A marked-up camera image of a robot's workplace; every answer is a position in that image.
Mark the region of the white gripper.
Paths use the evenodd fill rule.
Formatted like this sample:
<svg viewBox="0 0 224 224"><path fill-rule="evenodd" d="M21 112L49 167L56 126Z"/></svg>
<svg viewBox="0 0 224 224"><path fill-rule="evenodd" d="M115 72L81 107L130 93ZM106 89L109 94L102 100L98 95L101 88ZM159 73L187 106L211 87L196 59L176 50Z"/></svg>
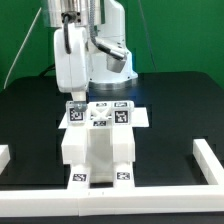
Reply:
<svg viewBox="0 0 224 224"><path fill-rule="evenodd" d="M71 53L65 50L63 29L54 34L54 58L56 80L61 92L72 92L74 108L77 112L87 109L86 88L88 84L89 58L86 48L87 31L84 27L68 26Z"/></svg>

